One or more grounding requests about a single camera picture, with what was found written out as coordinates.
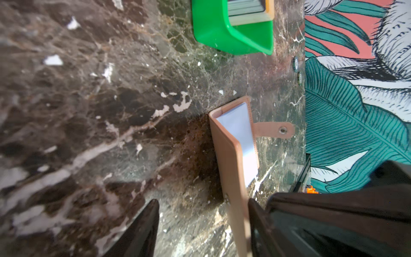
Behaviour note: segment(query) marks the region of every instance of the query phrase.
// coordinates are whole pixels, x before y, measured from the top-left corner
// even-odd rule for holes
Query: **green holder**
[[[196,40],[218,50],[242,55],[274,49],[272,21],[231,26],[228,0],[192,0]]]

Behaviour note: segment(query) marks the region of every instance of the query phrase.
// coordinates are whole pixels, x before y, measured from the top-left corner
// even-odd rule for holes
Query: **tan leather wallet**
[[[224,201],[228,204],[229,224],[240,257],[252,256],[251,231],[248,214],[248,195],[244,182],[243,159],[240,142],[228,132],[217,120],[222,114],[232,108],[247,103],[251,131],[254,138],[254,149],[257,155],[257,137],[291,138],[295,134],[294,125],[290,122],[257,122],[254,123],[251,115],[250,97],[243,96],[220,108],[211,111],[208,115],[215,152],[217,155],[220,182]]]

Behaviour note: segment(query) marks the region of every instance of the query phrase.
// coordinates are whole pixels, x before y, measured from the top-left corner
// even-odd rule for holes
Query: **tropical wallpaper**
[[[411,1],[305,0],[307,153],[321,193],[411,164]]]

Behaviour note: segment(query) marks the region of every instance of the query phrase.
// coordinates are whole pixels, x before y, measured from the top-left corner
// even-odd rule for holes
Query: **pink background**
[[[388,7],[393,0],[362,0],[362,2],[369,2],[375,5],[383,6],[383,7]],[[357,24],[362,30],[367,33],[368,37],[371,39],[371,43],[373,42],[373,34],[376,32],[378,26],[379,26],[379,21],[380,18],[373,18],[373,17],[368,17],[365,15],[361,14],[346,14],[342,12],[337,12],[346,18],[352,20],[355,24]],[[348,30],[345,30],[343,28],[335,27],[333,25],[330,25],[326,22],[321,21],[315,16],[305,16],[305,19],[308,21],[311,21],[314,24],[317,24],[319,26],[323,26],[325,28],[333,29],[335,31],[341,32],[345,35],[347,35],[351,40],[354,42],[354,44],[357,46],[358,50],[360,51],[359,54],[356,52],[350,50],[349,48],[346,48],[344,46],[331,43],[328,41],[320,40],[317,38],[313,38],[307,34],[305,34],[306,37],[313,38],[317,40],[318,42],[322,43],[324,46],[328,47],[335,55],[338,56],[344,56],[344,57],[350,57],[350,58],[361,58],[361,59],[373,59],[374,55],[372,54],[372,47],[367,45],[364,41],[362,41],[359,37],[354,35],[353,33],[349,32]],[[320,56],[317,52],[305,48],[306,51],[312,52],[316,56]]]

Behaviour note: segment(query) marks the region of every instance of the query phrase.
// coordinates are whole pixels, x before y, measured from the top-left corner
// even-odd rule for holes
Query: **dark marble countertop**
[[[295,124],[258,139],[248,192],[265,206],[289,189],[305,160],[304,2],[275,1],[272,56],[198,43],[189,0],[0,6],[2,256],[99,255],[154,198],[155,256],[235,256],[207,114],[249,95],[255,122]]]

